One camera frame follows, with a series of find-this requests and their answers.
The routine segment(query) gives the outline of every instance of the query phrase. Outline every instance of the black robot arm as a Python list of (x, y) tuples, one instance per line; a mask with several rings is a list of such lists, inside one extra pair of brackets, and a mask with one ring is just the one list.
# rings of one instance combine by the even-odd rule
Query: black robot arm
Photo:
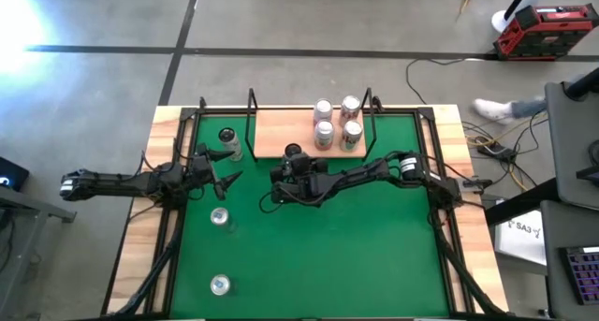
[(106, 174), (80, 169), (63, 176), (60, 196), (68, 201), (85, 200), (94, 196), (147, 197), (156, 206), (174, 208), (186, 204), (190, 191), (212, 184), (216, 197), (224, 200), (227, 188), (242, 171), (221, 179), (216, 175), (212, 162), (232, 154), (233, 152), (209, 150), (205, 144), (200, 143), (192, 156), (185, 157), (189, 159), (189, 167), (179, 163), (179, 156), (174, 153), (171, 162), (150, 167), (151, 171), (136, 175)]
[[(328, 174), (323, 160), (310, 158), (305, 153), (297, 153), (286, 162), (290, 171), (282, 179), (271, 177), (270, 198), (273, 203), (299, 203), (319, 207), (324, 201), (340, 191), (368, 182), (384, 181), (400, 188), (424, 186), (437, 208), (453, 208), (461, 202), (460, 189), (456, 180), (442, 179), (431, 172), (419, 153), (391, 152), (384, 158), (378, 158), (357, 168), (351, 168), (336, 174)], [(397, 160), (398, 166), (389, 162)], [(396, 168), (398, 175), (391, 173)]]

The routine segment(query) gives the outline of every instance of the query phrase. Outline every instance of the white sneaker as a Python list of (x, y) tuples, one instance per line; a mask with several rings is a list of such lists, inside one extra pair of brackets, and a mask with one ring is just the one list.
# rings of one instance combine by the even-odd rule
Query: white sneaker
[(478, 114), (498, 124), (511, 124), (514, 121), (512, 115), (512, 103), (499, 103), (483, 99), (476, 99), (473, 106)]

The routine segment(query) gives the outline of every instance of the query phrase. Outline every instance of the floor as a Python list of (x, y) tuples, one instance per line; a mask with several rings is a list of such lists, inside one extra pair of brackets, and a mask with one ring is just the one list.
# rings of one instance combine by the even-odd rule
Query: floor
[[(456, 21), (460, 0), (0, 0), (0, 155), (31, 170), (25, 193), (78, 212), (76, 224), (47, 228), (38, 247), (43, 266), (26, 284), (20, 316), (99, 314), (130, 200), (64, 202), (58, 182), (77, 168), (133, 171), (158, 104), (195, 105), (204, 96), (211, 105), (239, 105), (250, 87), (261, 104), (335, 100), (367, 87), (384, 104), (417, 104), (405, 81), (411, 59), (490, 51), (498, 36), (490, 17), (510, 2), (472, 0)], [(599, 7), (599, 0), (541, 0), (586, 3)], [(458, 104), (462, 120), (481, 124), (473, 99), (530, 98), (548, 81), (589, 72), (598, 39), (595, 31), (577, 45), (576, 62), (418, 62), (410, 81), (428, 103)], [(23, 44), (45, 47), (19, 52)], [(184, 48), (396, 51), (404, 59), (192, 55)], [(548, 128), (534, 133), (540, 149), (519, 164), (542, 182), (553, 175)], [(522, 145), (533, 147), (530, 136)], [(474, 163), (483, 178), (503, 173), (493, 162)], [(512, 197), (519, 189), (505, 180), (489, 192)], [(546, 307), (542, 276), (501, 263), (500, 270), (510, 310), (534, 315)]]

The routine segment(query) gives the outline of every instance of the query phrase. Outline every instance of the green table surface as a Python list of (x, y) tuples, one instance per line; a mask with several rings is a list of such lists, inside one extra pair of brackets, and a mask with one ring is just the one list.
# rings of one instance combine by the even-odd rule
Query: green table surface
[[(225, 201), (207, 186), (204, 198), (189, 202), (171, 317), (447, 316), (423, 188), (374, 182), (341, 192), (321, 208), (289, 204), (264, 214), (258, 201), (270, 191), (269, 170), (280, 160), (254, 163), (242, 142), (244, 117), (203, 117), (197, 141), (222, 149), (217, 134), (226, 126), (239, 133), (243, 159), (218, 162), (216, 171), (243, 174)], [(370, 160), (392, 150), (418, 151), (411, 115), (377, 117), (376, 128)], [(371, 129), (365, 129), (368, 137)], [(330, 159), (329, 172), (360, 164)], [(266, 210), (274, 208), (264, 203)], [(217, 207), (229, 210), (234, 231), (212, 224)], [(217, 274), (233, 284), (222, 297), (210, 289)]]

